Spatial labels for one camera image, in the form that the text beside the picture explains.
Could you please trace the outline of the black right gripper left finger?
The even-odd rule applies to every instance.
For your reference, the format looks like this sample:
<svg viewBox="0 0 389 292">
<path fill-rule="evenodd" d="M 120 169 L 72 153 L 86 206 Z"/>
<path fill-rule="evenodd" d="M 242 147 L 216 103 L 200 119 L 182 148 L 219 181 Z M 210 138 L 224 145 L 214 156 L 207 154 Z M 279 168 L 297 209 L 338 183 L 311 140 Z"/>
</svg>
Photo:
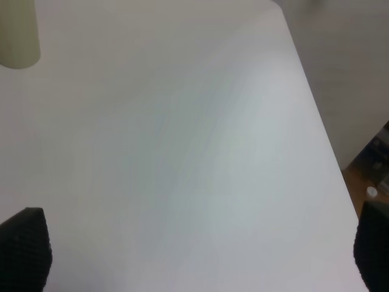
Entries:
<svg viewBox="0 0 389 292">
<path fill-rule="evenodd" d="M 1 223 L 1 291 L 43 291 L 51 265 L 42 208 L 27 207 Z"/>
</svg>

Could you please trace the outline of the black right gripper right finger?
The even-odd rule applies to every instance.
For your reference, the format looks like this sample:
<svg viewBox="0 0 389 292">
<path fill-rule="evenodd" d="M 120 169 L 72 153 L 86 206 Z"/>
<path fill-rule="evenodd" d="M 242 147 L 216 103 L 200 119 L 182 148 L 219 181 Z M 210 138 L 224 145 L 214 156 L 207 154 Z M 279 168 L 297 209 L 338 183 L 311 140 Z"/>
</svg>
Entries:
<svg viewBox="0 0 389 292">
<path fill-rule="evenodd" d="M 366 201 L 359 217 L 353 255 L 369 291 L 388 291 L 388 204 Z"/>
</svg>

